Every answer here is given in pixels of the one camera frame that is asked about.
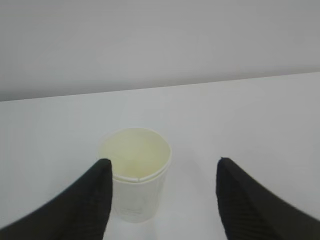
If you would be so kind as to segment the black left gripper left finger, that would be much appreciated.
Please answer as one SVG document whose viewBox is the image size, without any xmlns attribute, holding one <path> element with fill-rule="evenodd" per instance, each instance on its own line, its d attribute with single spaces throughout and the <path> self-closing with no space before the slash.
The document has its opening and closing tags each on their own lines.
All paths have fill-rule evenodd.
<svg viewBox="0 0 320 240">
<path fill-rule="evenodd" d="M 72 185 L 0 230 L 2 240 L 101 240 L 113 199 L 109 159 L 98 160 Z"/>
</svg>

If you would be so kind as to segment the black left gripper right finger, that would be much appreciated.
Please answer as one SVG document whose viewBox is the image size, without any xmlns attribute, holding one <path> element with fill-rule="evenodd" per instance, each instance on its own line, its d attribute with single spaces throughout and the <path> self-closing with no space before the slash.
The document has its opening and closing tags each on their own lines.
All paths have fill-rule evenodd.
<svg viewBox="0 0 320 240">
<path fill-rule="evenodd" d="M 233 160 L 217 163 L 217 206 L 229 240 L 318 240 L 320 221 L 285 202 Z"/>
</svg>

